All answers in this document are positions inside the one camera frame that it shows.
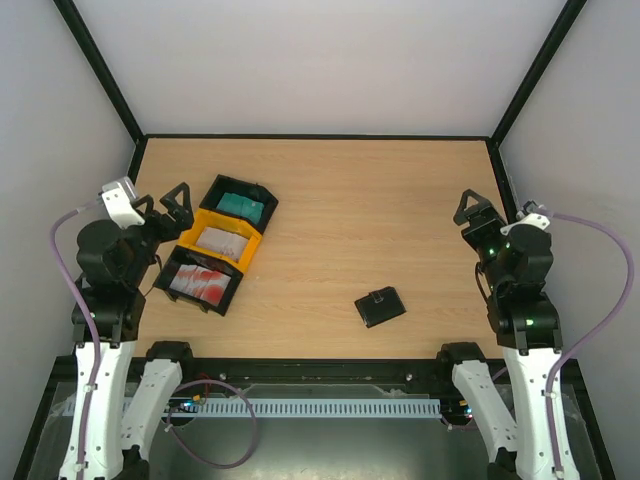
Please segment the black card holder wallet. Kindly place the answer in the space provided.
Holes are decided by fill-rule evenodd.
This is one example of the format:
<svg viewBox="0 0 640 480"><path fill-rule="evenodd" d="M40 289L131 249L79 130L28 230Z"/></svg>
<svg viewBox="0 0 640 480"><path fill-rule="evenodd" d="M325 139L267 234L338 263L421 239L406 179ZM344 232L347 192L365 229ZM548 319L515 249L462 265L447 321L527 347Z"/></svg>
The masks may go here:
<svg viewBox="0 0 640 480"><path fill-rule="evenodd" d="M406 307L392 286L369 292L354 302L366 328L373 328L406 313Z"/></svg>

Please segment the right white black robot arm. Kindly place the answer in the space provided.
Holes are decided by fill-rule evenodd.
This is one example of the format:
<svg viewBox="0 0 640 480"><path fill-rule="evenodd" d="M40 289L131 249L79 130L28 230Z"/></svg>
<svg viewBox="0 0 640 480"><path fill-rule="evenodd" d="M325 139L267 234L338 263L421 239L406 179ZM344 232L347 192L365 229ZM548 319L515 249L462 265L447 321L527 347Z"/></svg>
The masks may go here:
<svg viewBox="0 0 640 480"><path fill-rule="evenodd" d="M514 406L508 408L474 342L441 347L438 384L458 391L484 441L491 479L577 479L564 419L559 314L544 291L553 264L548 217L522 212L507 223L493 204L465 190L453 216L477 254L477 285L502 349Z"/></svg>

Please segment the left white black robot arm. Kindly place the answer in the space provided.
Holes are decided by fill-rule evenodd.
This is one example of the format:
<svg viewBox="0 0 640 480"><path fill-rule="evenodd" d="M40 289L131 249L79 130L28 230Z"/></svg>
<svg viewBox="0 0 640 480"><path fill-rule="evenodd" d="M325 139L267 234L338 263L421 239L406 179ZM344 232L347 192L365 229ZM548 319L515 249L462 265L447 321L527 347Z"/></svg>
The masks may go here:
<svg viewBox="0 0 640 480"><path fill-rule="evenodd" d="M125 399L146 297L140 284L157 263L158 247L192 227L190 188L180 183L154 208L127 177L103 186L85 210L102 206L104 219L85 225L76 238L72 278L61 270L76 300L72 341L77 390L71 437L61 479L147 479L150 448L161 416L191 363L191 347L160 341L147 353L131 401Z"/></svg>

